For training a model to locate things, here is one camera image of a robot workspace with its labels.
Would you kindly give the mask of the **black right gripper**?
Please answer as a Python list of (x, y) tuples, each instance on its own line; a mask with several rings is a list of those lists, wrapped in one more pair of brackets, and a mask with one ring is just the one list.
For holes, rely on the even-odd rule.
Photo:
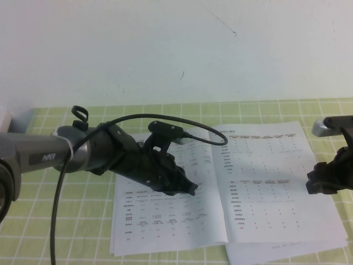
[[(329, 176), (329, 183), (316, 177)], [(313, 175), (307, 174), (308, 194), (331, 194), (339, 190), (352, 190), (352, 149), (340, 148), (330, 163), (319, 162), (314, 166)]]

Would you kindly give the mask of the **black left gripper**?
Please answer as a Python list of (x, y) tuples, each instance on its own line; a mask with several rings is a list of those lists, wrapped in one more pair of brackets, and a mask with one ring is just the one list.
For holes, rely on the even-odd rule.
[(110, 127), (114, 144), (110, 170), (169, 196), (194, 196), (198, 185), (186, 177), (185, 170), (177, 166), (175, 158), (168, 153), (170, 144), (179, 137), (181, 130), (171, 132), (169, 125), (163, 129), (160, 125), (150, 128), (150, 136), (139, 144), (117, 125)]

